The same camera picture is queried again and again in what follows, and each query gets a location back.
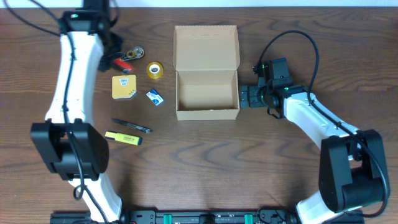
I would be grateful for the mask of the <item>yellow tape roll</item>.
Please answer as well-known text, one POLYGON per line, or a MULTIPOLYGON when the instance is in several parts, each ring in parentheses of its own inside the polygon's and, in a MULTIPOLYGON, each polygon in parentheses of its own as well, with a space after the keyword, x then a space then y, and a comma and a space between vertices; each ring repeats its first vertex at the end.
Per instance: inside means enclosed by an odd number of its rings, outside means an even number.
POLYGON ((164 68, 160 62, 151 62, 147 66, 147 74, 150 78, 152 79, 158 79, 161 78, 164 74, 164 68))

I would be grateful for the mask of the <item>brown cardboard box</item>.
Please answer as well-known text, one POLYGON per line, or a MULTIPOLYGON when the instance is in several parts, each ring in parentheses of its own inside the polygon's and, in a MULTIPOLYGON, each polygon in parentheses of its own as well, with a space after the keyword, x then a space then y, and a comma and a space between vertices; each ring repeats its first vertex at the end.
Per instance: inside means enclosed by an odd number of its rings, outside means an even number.
POLYGON ((236 25, 175 26, 173 63, 179 121, 237 118, 240 55, 236 25))

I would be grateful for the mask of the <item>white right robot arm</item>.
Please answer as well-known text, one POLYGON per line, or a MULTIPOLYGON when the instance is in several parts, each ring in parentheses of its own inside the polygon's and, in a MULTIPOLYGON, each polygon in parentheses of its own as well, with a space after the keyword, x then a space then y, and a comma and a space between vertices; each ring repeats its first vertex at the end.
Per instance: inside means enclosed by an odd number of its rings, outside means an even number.
POLYGON ((339 119, 303 85, 282 77, 242 85, 243 108, 275 109, 276 119, 297 125, 320 149, 319 191, 295 206, 288 223, 362 220, 385 211, 390 194, 381 135, 339 119))

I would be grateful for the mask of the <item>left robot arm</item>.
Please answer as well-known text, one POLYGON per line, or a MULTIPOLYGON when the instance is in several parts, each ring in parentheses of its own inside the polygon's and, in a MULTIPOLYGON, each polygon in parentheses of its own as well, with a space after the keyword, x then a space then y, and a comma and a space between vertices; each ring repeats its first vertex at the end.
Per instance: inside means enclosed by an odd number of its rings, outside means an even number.
POLYGON ((34 123, 31 139, 44 164, 84 200, 90 221, 117 223, 123 201, 106 173, 109 147, 93 121, 96 74, 114 44, 107 6, 83 6, 60 18, 61 62, 52 104, 43 123, 34 123))

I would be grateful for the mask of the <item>red black stapler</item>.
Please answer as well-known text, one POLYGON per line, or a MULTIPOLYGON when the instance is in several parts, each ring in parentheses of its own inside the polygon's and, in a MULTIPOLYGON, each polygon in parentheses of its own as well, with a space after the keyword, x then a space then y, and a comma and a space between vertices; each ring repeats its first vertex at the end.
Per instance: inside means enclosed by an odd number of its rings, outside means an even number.
POLYGON ((130 74, 134 71, 133 66, 123 61, 121 58, 114 59, 113 66, 125 74, 130 74))

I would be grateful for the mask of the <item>yellow sticky note pad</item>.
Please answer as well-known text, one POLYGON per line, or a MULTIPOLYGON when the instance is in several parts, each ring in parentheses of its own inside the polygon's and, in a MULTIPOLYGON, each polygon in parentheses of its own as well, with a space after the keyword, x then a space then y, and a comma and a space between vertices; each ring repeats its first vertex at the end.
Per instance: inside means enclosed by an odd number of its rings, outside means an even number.
POLYGON ((113 99, 131 98, 137 92, 136 75, 120 75, 112 77, 113 99))

